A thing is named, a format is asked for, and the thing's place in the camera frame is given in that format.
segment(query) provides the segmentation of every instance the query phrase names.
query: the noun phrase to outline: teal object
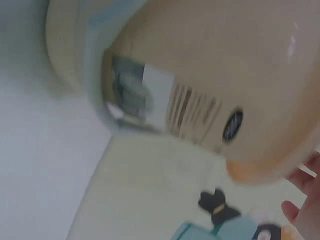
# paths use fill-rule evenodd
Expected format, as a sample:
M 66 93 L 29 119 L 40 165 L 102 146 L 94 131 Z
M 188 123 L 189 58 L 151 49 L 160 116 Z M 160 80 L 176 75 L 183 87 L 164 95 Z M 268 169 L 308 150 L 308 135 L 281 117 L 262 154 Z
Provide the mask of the teal object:
M 171 240 L 222 240 L 207 229 L 193 223 L 183 223 L 175 232 Z
M 258 225 L 250 215 L 239 216 L 226 221 L 217 233 L 221 240 L 250 240 L 254 237 Z
M 239 216 L 212 231 L 190 222 L 183 223 L 171 240 L 252 240 L 258 225 L 250 215 Z

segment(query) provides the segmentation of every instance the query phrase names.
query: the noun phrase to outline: label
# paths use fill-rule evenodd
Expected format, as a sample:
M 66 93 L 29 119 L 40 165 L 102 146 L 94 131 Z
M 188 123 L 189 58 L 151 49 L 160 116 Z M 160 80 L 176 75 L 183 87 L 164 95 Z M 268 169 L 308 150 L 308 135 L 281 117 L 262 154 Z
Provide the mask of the label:
M 214 124 L 222 102 L 175 81 L 167 110 L 167 130 L 181 139 L 201 144 Z
M 221 100 L 186 84 L 174 74 L 124 57 L 110 56 L 107 100 L 115 99 L 138 125 L 202 144 L 222 107 Z

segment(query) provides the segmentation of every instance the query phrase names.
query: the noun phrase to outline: white label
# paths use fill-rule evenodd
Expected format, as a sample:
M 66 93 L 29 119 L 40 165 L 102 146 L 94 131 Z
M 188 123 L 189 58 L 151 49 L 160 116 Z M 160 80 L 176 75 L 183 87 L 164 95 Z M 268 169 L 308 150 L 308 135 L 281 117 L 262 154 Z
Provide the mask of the white label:
M 152 111 L 148 112 L 145 122 L 157 129 L 166 129 L 166 113 L 170 101 L 175 76 L 145 65 L 142 84 L 147 87 L 152 97 Z

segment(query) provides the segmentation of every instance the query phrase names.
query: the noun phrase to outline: white floor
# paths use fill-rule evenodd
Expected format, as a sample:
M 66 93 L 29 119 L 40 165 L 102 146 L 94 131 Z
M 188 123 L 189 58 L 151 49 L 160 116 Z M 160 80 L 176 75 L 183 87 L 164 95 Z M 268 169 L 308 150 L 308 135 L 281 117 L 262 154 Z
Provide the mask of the white floor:
M 202 190 L 216 187 L 243 214 L 260 209 L 280 224 L 287 223 L 283 200 L 298 206 L 305 200 L 284 179 L 263 187 L 237 185 L 221 157 L 172 138 L 117 138 L 96 170 L 69 240 L 169 240 L 187 220 L 211 229 L 197 202 Z

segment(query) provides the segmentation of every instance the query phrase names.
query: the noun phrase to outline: hand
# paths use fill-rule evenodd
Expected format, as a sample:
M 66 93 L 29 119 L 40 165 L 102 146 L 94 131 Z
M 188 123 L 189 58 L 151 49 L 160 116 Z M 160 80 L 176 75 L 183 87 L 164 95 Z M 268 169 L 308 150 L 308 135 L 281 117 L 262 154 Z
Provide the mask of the hand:
M 309 157 L 305 164 L 317 174 L 316 177 L 297 169 L 287 177 L 300 191 L 307 195 L 301 209 L 290 201 L 281 205 L 286 218 L 292 223 L 305 240 L 320 239 L 320 154 Z

